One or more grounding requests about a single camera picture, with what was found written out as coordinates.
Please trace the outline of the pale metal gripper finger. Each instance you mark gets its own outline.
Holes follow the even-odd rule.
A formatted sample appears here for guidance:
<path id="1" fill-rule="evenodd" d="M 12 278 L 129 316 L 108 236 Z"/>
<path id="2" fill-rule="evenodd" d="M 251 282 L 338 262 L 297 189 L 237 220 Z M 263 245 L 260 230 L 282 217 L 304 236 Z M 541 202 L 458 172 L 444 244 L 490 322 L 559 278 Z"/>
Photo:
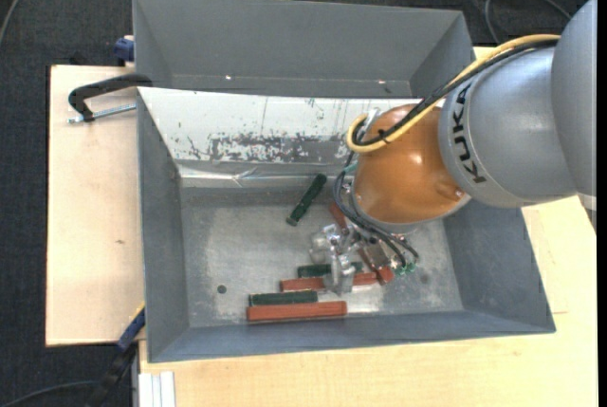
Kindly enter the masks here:
<path id="1" fill-rule="evenodd" d="M 326 273 L 323 275 L 323 285 L 326 290 L 337 292 L 340 288 L 341 265 L 338 255 L 331 256 L 326 263 Z"/>
<path id="2" fill-rule="evenodd" d="M 341 294 L 349 293 L 354 286 L 354 279 L 357 274 L 357 269 L 354 264 L 346 260 L 341 265 L 340 272 L 340 292 Z"/>

